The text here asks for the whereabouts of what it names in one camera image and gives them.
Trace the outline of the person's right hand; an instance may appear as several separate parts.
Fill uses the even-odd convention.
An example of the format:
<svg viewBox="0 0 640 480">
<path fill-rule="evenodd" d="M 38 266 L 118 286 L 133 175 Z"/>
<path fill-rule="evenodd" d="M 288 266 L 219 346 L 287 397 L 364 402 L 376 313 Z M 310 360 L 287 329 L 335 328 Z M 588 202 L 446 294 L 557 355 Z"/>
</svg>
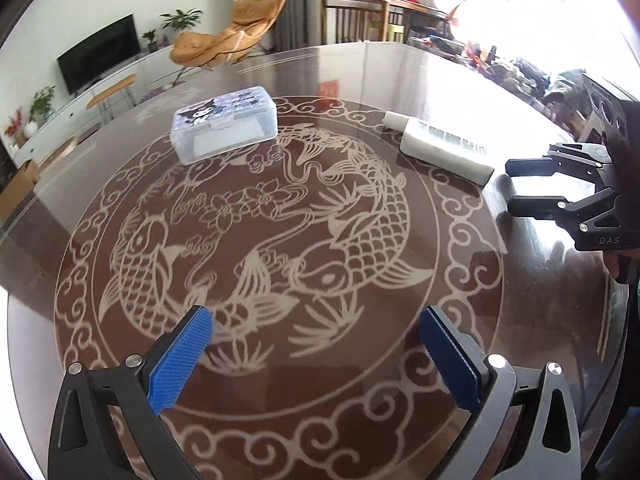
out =
<svg viewBox="0 0 640 480">
<path fill-rule="evenodd" d="M 603 263 L 617 283 L 628 282 L 629 268 L 631 266 L 631 252 L 602 252 Z"/>
</svg>

